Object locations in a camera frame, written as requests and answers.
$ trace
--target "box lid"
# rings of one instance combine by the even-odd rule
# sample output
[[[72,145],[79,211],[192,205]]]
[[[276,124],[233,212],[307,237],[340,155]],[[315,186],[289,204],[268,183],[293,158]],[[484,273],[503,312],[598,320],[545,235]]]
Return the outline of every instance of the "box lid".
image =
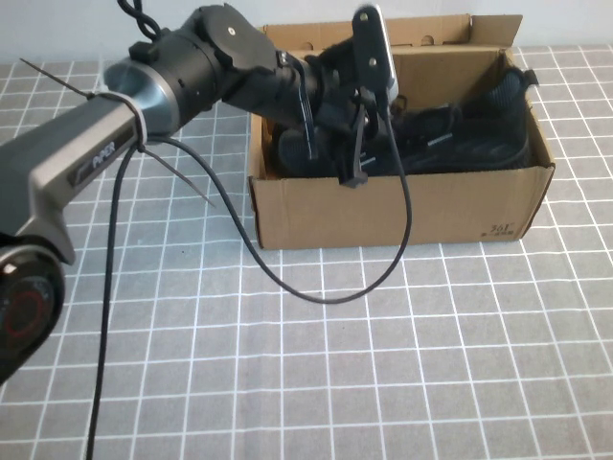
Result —
[[[487,45],[508,48],[513,44],[521,14],[408,17],[386,20],[392,46],[443,44]],[[264,33],[279,48],[323,50],[352,36],[351,22],[267,25]]]

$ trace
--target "red circular light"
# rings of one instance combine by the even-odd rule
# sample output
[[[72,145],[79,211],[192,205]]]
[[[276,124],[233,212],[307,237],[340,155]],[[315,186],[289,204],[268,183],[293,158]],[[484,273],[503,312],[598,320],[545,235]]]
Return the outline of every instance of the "red circular light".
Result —
[[[27,320],[25,326],[19,324],[23,322],[24,315],[28,315],[33,312],[32,320]],[[7,312],[6,329],[14,338],[21,338],[24,335],[29,334],[32,329],[38,324],[43,313],[43,300],[38,292],[27,291],[21,292],[15,296]]]

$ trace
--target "robotic arm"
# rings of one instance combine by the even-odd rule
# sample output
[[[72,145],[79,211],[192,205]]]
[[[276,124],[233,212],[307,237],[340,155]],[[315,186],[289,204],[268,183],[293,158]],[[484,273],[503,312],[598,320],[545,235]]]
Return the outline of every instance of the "robotic arm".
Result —
[[[296,59],[232,7],[196,10],[176,31],[138,42],[112,65],[100,94],[0,148],[0,384],[45,341],[64,298],[60,263],[72,264],[64,207],[119,155],[149,135],[173,135],[224,101],[333,144],[342,184],[366,181],[362,142],[386,136],[377,113],[397,93],[380,11],[363,7],[354,37]]]

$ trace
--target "white wall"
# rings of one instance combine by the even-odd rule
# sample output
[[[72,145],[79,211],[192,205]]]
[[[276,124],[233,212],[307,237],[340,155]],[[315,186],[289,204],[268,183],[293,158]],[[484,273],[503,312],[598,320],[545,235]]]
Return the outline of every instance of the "white wall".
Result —
[[[115,0],[0,0],[0,62],[118,58],[141,39]],[[228,0],[255,25],[351,20],[366,0]],[[161,26],[176,28],[207,0],[145,0]],[[378,0],[388,17],[522,13],[516,43],[613,42],[613,0]]]

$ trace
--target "shoe box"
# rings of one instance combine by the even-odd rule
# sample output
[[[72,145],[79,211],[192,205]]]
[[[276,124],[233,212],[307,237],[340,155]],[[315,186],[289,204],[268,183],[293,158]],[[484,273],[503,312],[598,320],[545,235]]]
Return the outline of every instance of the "shoe box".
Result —
[[[491,88],[512,66],[519,15],[469,14],[387,21],[399,94],[411,108],[461,102]],[[352,35],[347,23],[271,25],[275,45],[303,57]],[[411,244],[502,242],[522,238],[556,169],[527,100],[532,159],[522,170],[408,175]],[[399,244],[405,225],[397,177],[369,177],[350,189],[338,179],[285,178],[270,166],[272,124],[251,119],[249,190],[265,249]]]

